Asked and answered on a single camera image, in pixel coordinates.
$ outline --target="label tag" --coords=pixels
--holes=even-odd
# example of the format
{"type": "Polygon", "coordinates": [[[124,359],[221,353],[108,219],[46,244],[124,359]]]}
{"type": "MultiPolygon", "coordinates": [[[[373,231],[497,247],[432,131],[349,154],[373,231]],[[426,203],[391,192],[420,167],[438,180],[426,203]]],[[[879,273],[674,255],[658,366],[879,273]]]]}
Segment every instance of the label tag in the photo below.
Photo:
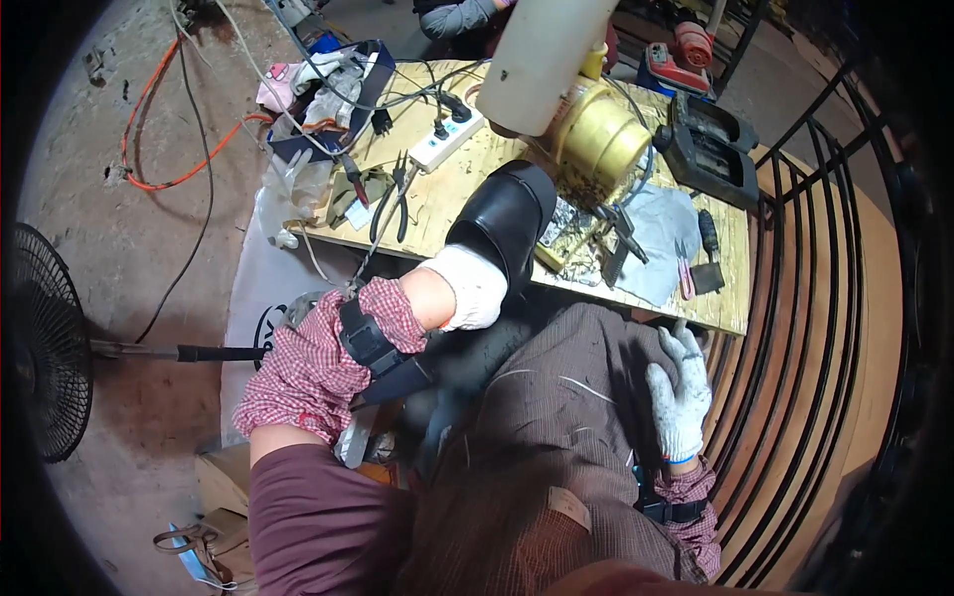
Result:
{"type": "Polygon", "coordinates": [[[568,489],[561,488],[560,486],[551,486],[547,508],[553,511],[559,511],[592,533],[590,510],[568,489]]]}
{"type": "Polygon", "coordinates": [[[355,202],[351,203],[348,210],[344,212],[344,216],[347,217],[351,223],[351,227],[355,229],[355,232],[361,230],[361,228],[371,221],[371,211],[364,207],[357,198],[355,202]]]}

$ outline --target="red machine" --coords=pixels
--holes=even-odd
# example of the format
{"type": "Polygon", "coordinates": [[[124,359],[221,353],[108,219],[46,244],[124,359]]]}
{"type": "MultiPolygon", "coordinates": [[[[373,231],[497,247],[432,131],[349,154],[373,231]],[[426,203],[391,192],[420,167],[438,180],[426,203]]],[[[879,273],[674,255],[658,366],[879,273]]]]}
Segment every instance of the red machine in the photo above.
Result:
{"type": "Polygon", "coordinates": [[[646,48],[646,67],[664,87],[705,95],[712,87],[709,65],[713,37],[696,23],[684,21],[675,28],[672,47],[653,43],[646,48]]]}

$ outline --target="white plastic bag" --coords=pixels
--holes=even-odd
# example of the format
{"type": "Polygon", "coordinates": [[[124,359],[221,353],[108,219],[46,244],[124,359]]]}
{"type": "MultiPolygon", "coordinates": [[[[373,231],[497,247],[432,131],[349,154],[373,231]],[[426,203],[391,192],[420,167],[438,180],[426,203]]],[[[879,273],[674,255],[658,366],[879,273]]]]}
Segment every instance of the white plastic bag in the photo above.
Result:
{"type": "Polygon", "coordinates": [[[265,170],[261,188],[255,193],[255,212],[261,231],[279,248],[298,248],[298,239],[284,224],[313,218],[327,187],[334,164],[331,161],[309,163],[311,152],[311,149],[296,152],[287,164],[273,154],[275,168],[265,170]]]}

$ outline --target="fan grille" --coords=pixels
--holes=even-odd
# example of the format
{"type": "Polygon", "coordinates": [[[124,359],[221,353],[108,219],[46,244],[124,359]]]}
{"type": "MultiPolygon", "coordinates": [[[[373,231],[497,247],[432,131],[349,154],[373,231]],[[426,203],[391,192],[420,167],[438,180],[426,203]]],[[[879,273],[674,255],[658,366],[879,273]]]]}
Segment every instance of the fan grille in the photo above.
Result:
{"type": "Polygon", "coordinates": [[[67,266],[32,226],[14,230],[10,322],[21,396],[44,461],[62,462],[79,444],[93,403],[86,319],[67,266]]]}

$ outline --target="black leather shoe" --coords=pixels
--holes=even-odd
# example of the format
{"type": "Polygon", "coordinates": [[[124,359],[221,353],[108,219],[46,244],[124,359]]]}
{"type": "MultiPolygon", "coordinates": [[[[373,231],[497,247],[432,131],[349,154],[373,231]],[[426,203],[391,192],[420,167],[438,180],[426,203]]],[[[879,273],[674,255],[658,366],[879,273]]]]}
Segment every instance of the black leather shoe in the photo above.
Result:
{"type": "Polygon", "coordinates": [[[490,260],[507,278],[507,296],[519,293],[533,272],[533,247],[556,208],[553,181],[522,159],[504,164],[474,191],[447,232],[447,244],[463,244],[490,260]]]}

